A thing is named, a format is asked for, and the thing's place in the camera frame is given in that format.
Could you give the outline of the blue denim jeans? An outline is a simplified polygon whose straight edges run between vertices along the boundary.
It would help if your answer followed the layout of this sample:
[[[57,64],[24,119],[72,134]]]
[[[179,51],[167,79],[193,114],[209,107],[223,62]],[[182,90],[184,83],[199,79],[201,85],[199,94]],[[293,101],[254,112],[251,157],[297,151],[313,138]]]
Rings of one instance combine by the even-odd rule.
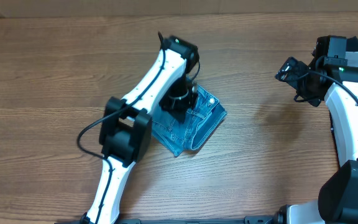
[[[184,151],[197,151],[225,119],[227,111],[220,101],[202,86],[198,86],[198,99],[188,109],[180,123],[168,112],[157,108],[152,116],[152,136],[175,157]]]

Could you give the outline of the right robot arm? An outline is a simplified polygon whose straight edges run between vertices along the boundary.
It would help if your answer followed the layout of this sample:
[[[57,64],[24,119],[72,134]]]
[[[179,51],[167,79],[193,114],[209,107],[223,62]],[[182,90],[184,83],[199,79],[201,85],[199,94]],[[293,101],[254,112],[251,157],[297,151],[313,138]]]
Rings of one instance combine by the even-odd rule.
[[[329,110],[339,169],[316,200],[284,205],[271,223],[358,223],[358,38],[317,38],[309,64],[289,57],[275,78],[295,89],[294,101]]]

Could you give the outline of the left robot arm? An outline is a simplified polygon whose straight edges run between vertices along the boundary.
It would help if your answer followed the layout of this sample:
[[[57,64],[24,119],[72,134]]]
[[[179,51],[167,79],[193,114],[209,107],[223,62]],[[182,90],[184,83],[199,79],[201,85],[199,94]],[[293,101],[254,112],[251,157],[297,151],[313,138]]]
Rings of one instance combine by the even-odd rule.
[[[195,107],[198,93],[187,74],[199,63],[198,47],[171,35],[160,37],[158,57],[143,79],[122,98],[107,102],[101,119],[80,133],[101,125],[96,157],[102,160],[101,178],[92,206],[80,223],[115,223],[124,188],[132,168],[144,157],[152,135],[152,115],[157,108],[184,122]]]

